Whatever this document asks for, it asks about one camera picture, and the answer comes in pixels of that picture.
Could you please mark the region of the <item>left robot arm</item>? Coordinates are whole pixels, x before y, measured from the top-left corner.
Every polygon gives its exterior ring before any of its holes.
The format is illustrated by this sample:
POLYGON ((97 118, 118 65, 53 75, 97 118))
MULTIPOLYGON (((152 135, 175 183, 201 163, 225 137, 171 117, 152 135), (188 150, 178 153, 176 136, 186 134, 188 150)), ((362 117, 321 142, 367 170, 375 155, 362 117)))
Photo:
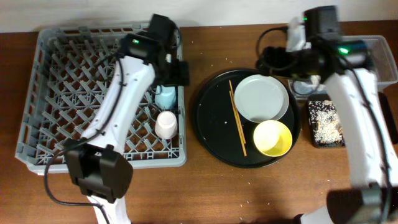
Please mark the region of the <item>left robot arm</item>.
POLYGON ((72 183, 94 207, 98 223, 129 223, 124 196, 133 166, 123 156, 129 128, 152 85, 187 86, 188 63, 173 55, 181 45, 176 23, 153 14, 149 28, 120 40, 111 84, 79 140, 63 148, 72 183))

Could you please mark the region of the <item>light blue plastic cup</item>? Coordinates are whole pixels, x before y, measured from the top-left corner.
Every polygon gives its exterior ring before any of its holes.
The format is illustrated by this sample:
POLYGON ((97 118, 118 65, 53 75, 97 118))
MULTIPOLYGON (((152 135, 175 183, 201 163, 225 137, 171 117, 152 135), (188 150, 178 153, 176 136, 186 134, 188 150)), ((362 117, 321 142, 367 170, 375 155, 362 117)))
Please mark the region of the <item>light blue plastic cup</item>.
POLYGON ((158 85, 155 91, 155 104, 162 110, 172 110, 177 103, 177 92, 174 86, 158 85))

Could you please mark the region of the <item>white round plate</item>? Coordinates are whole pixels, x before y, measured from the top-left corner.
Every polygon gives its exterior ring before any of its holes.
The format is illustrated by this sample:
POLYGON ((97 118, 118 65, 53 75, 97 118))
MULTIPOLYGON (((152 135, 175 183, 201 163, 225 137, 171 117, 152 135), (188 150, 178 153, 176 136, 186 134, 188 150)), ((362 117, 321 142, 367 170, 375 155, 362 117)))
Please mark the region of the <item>white round plate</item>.
POLYGON ((278 79, 251 75, 235 88, 234 102, 241 116, 253 123, 261 123, 278 120, 285 115, 289 94, 278 79))

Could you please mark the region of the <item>white paper cup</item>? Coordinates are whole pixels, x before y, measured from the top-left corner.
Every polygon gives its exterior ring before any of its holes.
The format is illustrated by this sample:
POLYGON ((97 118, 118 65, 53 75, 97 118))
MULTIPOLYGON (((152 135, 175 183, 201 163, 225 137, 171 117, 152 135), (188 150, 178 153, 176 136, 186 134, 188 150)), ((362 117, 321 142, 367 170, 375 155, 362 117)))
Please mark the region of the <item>white paper cup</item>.
POLYGON ((155 123, 155 133, 161 139, 172 139, 177 134, 177 117, 171 111, 161 112, 155 123))

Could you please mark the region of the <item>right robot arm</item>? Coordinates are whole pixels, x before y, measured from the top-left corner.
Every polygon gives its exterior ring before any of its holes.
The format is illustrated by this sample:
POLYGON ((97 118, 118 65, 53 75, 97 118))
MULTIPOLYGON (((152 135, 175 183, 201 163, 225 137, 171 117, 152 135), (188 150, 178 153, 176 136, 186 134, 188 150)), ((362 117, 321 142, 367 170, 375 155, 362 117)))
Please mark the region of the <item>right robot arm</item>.
POLYGON ((397 220, 397 154, 379 103, 370 51, 344 40, 335 6, 306 10, 282 28, 287 59, 257 50, 266 76, 318 75, 334 103, 348 153, 351 188, 332 190, 326 205, 299 214, 294 223, 384 223, 397 220))

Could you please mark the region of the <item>wooden chopstick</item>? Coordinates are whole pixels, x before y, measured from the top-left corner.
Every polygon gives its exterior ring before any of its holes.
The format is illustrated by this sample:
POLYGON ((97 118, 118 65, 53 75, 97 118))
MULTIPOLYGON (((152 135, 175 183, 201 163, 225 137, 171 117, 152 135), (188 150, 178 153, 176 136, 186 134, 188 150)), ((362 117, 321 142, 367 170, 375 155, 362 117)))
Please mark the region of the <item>wooden chopstick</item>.
POLYGON ((232 92, 233 102, 234 102, 234 105, 235 105, 235 108, 236 108, 236 111, 237 111, 237 114, 238 114, 239 124, 241 125, 241 132, 242 132, 242 135, 243 135, 244 143, 246 144, 246 139, 245 139, 245 137, 244 137, 243 127, 242 127, 242 124, 241 124, 239 112, 238 112, 238 110, 237 110, 237 107, 236 107, 236 104, 235 104, 235 101, 234 101, 234 92, 233 92, 233 86, 232 86, 231 80, 228 80, 228 83, 229 83, 229 88, 230 88, 230 90, 231 90, 231 92, 232 92))
POLYGON ((242 135, 242 132, 241 132, 241 125, 239 124, 238 114, 237 114, 237 111, 236 111, 236 108, 235 108, 235 105, 234 105, 234 102, 233 102, 233 96, 232 96, 231 90, 229 91, 229 97, 230 97, 231 105, 232 105, 232 108, 233 108, 234 118, 235 118, 236 126, 237 126, 237 129, 238 129, 238 134, 239 134, 239 139, 240 139, 240 142, 241 142, 241 147, 242 147, 242 150, 243 150, 243 155, 244 155, 244 157, 246 157, 247 156, 247 152, 246 152, 246 148, 245 148, 243 135, 242 135))

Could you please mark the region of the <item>yellow bowl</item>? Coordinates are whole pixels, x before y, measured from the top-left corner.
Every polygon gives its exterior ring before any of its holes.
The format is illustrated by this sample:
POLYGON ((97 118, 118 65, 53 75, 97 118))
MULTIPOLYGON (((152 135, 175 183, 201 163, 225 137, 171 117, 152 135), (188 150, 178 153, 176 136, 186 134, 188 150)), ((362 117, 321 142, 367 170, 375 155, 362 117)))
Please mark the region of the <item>yellow bowl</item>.
POLYGON ((253 132, 256 149, 269 157, 283 156, 293 145, 290 129, 280 121, 268 120, 258 124, 253 132))

